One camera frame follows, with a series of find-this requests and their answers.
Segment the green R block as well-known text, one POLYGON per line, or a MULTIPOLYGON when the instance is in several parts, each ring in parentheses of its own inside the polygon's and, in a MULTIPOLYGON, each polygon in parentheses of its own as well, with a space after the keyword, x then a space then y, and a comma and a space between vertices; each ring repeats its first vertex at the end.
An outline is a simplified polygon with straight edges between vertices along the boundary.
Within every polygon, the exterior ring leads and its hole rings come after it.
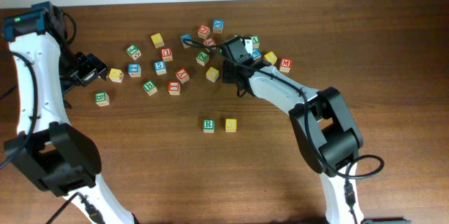
POLYGON ((215 132, 215 121, 213 119, 203 120, 203 132, 204 133, 214 133, 215 132))

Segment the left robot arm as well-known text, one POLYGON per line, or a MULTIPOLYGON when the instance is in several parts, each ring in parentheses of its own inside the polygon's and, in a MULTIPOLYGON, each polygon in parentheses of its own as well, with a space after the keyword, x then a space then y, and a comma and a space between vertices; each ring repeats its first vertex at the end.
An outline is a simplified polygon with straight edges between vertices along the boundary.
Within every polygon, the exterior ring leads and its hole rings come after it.
POLYGON ((136 223, 108 188, 95 143, 69 122, 64 95, 108 68, 93 54, 73 53, 69 15, 51 2, 6 17, 2 32, 18 76, 20 113, 17 138, 4 143, 6 160, 40 191, 75 205, 91 223, 136 223))

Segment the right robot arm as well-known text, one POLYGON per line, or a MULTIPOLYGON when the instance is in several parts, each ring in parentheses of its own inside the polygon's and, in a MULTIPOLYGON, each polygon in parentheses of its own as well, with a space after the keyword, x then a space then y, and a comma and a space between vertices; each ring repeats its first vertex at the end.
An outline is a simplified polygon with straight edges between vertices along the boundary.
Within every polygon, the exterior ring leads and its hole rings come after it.
POLYGON ((356 191, 361 176, 355 171, 363 138, 341 93, 303 86, 267 60, 254 60, 252 50, 248 37, 220 44, 224 82, 236 84, 238 95, 266 100, 289 116, 303 159, 320 176, 327 222, 362 223, 356 191))

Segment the yellow S block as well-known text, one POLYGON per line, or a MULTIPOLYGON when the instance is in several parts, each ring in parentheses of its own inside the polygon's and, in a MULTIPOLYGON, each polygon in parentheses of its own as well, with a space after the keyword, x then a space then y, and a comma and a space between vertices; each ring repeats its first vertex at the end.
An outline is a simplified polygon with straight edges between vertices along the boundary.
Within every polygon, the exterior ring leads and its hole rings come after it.
POLYGON ((237 119, 225 119, 225 131, 227 133, 236 132, 237 129, 237 119))

